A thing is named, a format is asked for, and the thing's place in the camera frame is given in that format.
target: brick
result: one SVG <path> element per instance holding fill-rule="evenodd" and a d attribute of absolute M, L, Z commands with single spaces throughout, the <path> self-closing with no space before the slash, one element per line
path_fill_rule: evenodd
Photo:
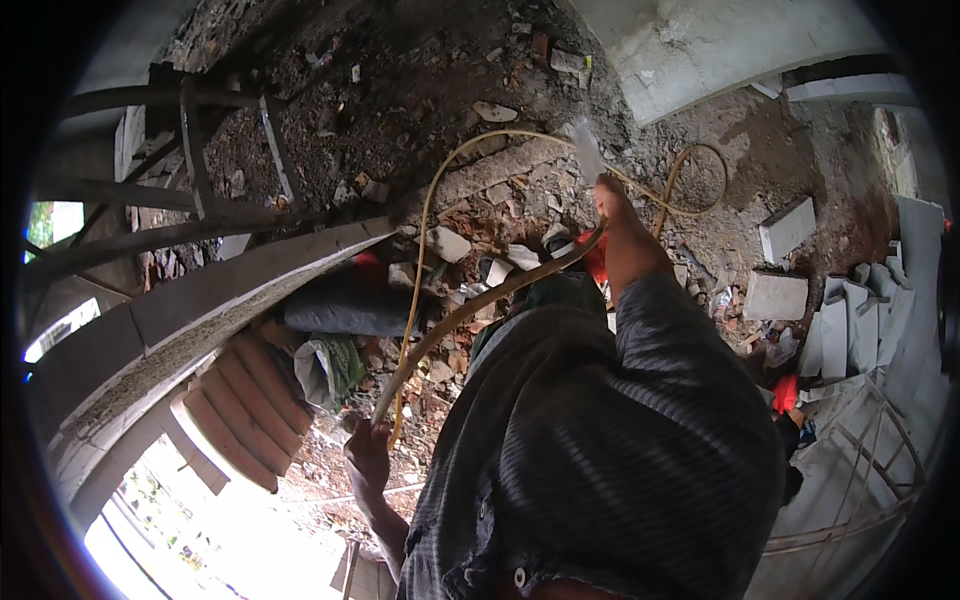
<path fill-rule="evenodd" d="M 759 225 L 764 260 L 780 262 L 816 230 L 813 199 L 802 196 Z"/>
<path fill-rule="evenodd" d="M 750 271 L 745 319 L 798 321 L 806 310 L 807 282 L 802 277 Z"/>

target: concrete wall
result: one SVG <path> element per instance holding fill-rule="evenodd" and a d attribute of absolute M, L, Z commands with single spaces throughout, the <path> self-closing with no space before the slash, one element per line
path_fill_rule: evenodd
<path fill-rule="evenodd" d="M 51 348 L 25 393 L 65 501 L 133 423 L 251 318 L 392 232 L 381 218 L 268 244 L 116 306 Z"/>
<path fill-rule="evenodd" d="M 569 0 L 639 125 L 764 76 L 882 52 L 850 0 Z"/>

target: red cloth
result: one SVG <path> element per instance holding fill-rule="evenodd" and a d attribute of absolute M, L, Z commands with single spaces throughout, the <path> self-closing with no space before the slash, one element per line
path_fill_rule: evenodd
<path fill-rule="evenodd" d="M 784 375 L 774 386 L 774 410 L 781 415 L 797 404 L 797 374 Z"/>
<path fill-rule="evenodd" d="M 577 246 L 580 246 L 588 240 L 588 238 L 593 234 L 593 229 L 588 229 L 580 234 L 576 240 L 574 240 Z M 597 245 L 590 249 L 590 252 L 587 252 L 584 255 L 584 264 L 587 266 L 587 272 L 590 273 L 590 276 L 593 277 L 593 280 L 597 282 L 597 285 L 603 285 L 604 281 L 608 279 L 607 277 L 607 233 L 604 231 L 603 235 L 600 236 L 600 241 L 597 242 Z"/>

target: person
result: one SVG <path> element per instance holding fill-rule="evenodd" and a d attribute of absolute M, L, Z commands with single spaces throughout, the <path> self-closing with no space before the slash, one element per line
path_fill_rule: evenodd
<path fill-rule="evenodd" d="M 345 444 L 398 598 L 732 598 L 750 583 L 783 495 L 780 437 L 620 182 L 600 176 L 593 198 L 615 336 L 586 274 L 531 285 L 474 353 L 409 526 L 383 497 L 390 427 L 362 420 Z"/>

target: plastic bag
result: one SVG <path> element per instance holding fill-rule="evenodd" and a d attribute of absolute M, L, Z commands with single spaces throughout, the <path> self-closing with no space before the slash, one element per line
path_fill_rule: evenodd
<path fill-rule="evenodd" d="M 294 354 L 294 374 L 308 404 L 334 415 L 344 407 L 350 388 L 367 373 L 347 335 L 318 333 Z"/>

